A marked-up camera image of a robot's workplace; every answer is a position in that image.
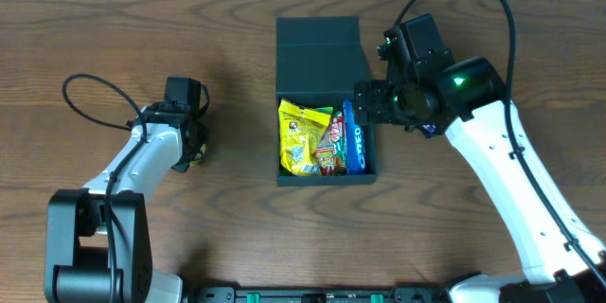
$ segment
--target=wooden table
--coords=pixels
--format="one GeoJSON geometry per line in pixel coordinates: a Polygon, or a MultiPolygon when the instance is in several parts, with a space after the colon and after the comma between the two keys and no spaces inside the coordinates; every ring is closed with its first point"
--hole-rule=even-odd
{"type": "MultiPolygon", "coordinates": [[[[46,206],[116,155],[127,134],[75,115],[61,84],[87,72],[139,105],[166,76],[208,85],[207,162],[170,172],[148,206],[154,267],[197,284],[389,287],[480,270],[520,273],[488,195],[445,138],[377,129],[374,186],[276,187],[277,16],[360,16],[375,78],[382,33],[407,0],[0,0],[0,302],[43,296],[46,206]]],[[[508,0],[518,28],[513,97],[566,199],[606,240],[606,0],[508,0]]],[[[496,0],[420,0],[458,60],[505,75],[496,0]]],[[[134,118],[118,96],[70,87],[87,113],[134,118]]]]}

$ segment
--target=yellow object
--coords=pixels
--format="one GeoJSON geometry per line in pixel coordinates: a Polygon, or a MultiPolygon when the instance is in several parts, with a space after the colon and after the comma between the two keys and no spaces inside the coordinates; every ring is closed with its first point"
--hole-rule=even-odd
{"type": "Polygon", "coordinates": [[[278,115],[282,167],[293,175],[321,175],[313,152],[330,124],[330,114],[299,108],[283,99],[278,108],[278,115]]]}

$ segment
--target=dark green box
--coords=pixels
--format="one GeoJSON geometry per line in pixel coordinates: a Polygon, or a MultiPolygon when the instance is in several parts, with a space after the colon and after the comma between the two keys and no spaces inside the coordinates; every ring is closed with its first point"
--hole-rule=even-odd
{"type": "MultiPolygon", "coordinates": [[[[353,99],[353,86],[370,80],[368,64],[360,45],[357,17],[277,18],[276,100],[319,108],[343,110],[343,100],[353,99]]],[[[369,185],[377,179],[375,132],[363,127],[366,174],[343,176],[280,176],[279,139],[277,185],[348,186],[369,185]]]]}

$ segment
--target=snack bag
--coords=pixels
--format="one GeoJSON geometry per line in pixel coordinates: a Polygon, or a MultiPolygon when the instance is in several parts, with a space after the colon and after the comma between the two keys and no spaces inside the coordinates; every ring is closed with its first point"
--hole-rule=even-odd
{"type": "Polygon", "coordinates": [[[343,101],[343,114],[345,116],[346,137],[348,138],[348,174],[365,174],[364,132],[353,121],[353,103],[349,99],[343,101]]]}
{"type": "Polygon", "coordinates": [[[330,114],[299,108],[283,99],[278,108],[280,122],[280,164],[293,175],[320,175],[312,157],[330,124],[330,114]]]}
{"type": "Polygon", "coordinates": [[[313,156],[322,175],[329,176],[347,172],[346,155],[345,118],[343,113],[336,112],[313,156]]]}

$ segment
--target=black cable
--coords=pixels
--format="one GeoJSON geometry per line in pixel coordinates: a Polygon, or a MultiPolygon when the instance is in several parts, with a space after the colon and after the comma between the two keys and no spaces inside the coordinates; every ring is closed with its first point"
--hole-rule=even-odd
{"type": "MultiPolygon", "coordinates": [[[[76,79],[95,80],[95,81],[100,82],[101,84],[107,85],[112,90],[119,93],[124,99],[126,99],[126,101],[129,102],[129,104],[131,104],[134,111],[136,112],[137,118],[142,119],[141,118],[142,115],[141,115],[141,111],[139,110],[139,107],[136,106],[134,101],[128,95],[126,95],[126,93],[124,91],[120,90],[120,88],[111,84],[109,81],[104,80],[103,78],[93,76],[93,75],[86,75],[86,74],[77,74],[77,75],[72,75],[72,76],[68,77],[63,82],[63,87],[62,87],[63,99],[65,99],[65,102],[67,102],[69,107],[72,108],[72,110],[74,110],[80,116],[82,116],[90,121],[93,121],[95,123],[98,123],[100,125],[103,125],[103,126],[122,129],[122,130],[130,130],[126,127],[121,127],[121,126],[117,126],[115,124],[99,121],[98,119],[92,118],[89,115],[83,113],[81,110],[79,110],[72,103],[72,101],[69,100],[69,96],[67,95],[67,84],[69,84],[70,81],[76,80],[76,79]]],[[[142,126],[142,130],[143,130],[141,138],[139,138],[137,143],[126,154],[126,156],[124,156],[124,158],[122,158],[120,163],[118,163],[118,165],[116,166],[116,169],[114,169],[112,172],[110,172],[109,181],[107,183],[107,188],[105,189],[104,214],[105,214],[105,225],[107,228],[107,243],[108,243],[107,248],[108,248],[109,259],[110,259],[110,299],[109,299],[109,303],[114,303],[114,301],[116,300],[115,297],[116,297],[116,289],[117,289],[116,239],[114,237],[114,225],[113,225],[114,215],[112,212],[112,189],[114,187],[114,184],[117,181],[118,175],[122,172],[122,169],[126,166],[126,164],[128,164],[128,162],[131,160],[131,158],[133,158],[133,155],[139,150],[139,148],[141,148],[141,146],[143,146],[143,144],[147,142],[148,127],[145,124],[145,122],[141,122],[141,126],[142,126]]]]}
{"type": "MultiPolygon", "coordinates": [[[[417,1],[417,0],[410,0],[408,2],[408,4],[406,4],[404,9],[398,16],[398,19],[396,19],[396,23],[394,24],[394,26],[400,23],[401,19],[404,17],[406,12],[413,6],[415,1],[417,1]]],[[[518,159],[518,162],[520,162],[520,167],[522,167],[522,170],[524,171],[526,177],[528,178],[528,182],[530,182],[530,184],[534,188],[535,192],[537,193],[537,196],[539,196],[539,199],[541,199],[541,202],[547,209],[547,212],[549,212],[549,215],[551,216],[553,221],[556,223],[556,225],[560,229],[561,233],[566,238],[567,243],[564,246],[572,247],[577,252],[577,254],[581,258],[581,260],[587,265],[587,267],[589,269],[591,269],[591,271],[594,273],[594,275],[596,275],[597,280],[599,281],[601,286],[604,288],[604,290],[606,290],[606,278],[604,278],[604,275],[599,271],[599,269],[596,267],[596,265],[592,262],[591,258],[589,257],[589,255],[587,255],[585,250],[583,250],[580,247],[579,240],[570,232],[570,230],[568,230],[568,227],[566,227],[565,223],[563,222],[561,217],[558,215],[558,212],[556,211],[556,209],[549,202],[549,199],[547,199],[547,197],[545,196],[545,193],[541,189],[541,186],[537,182],[537,179],[534,177],[534,174],[532,173],[530,166],[528,165],[528,163],[524,159],[524,156],[522,155],[523,149],[520,147],[520,145],[518,145],[518,141],[515,139],[515,133],[513,131],[513,124],[511,122],[511,87],[513,84],[513,64],[515,61],[515,23],[513,22],[513,14],[511,13],[511,8],[509,7],[507,0],[499,0],[499,2],[501,3],[501,6],[503,7],[503,11],[505,12],[505,15],[508,18],[508,29],[509,29],[508,70],[507,70],[505,98],[503,98],[503,102],[505,104],[505,125],[506,125],[507,131],[508,131],[509,143],[511,143],[511,147],[513,148],[513,153],[515,154],[515,157],[518,159]]]]}

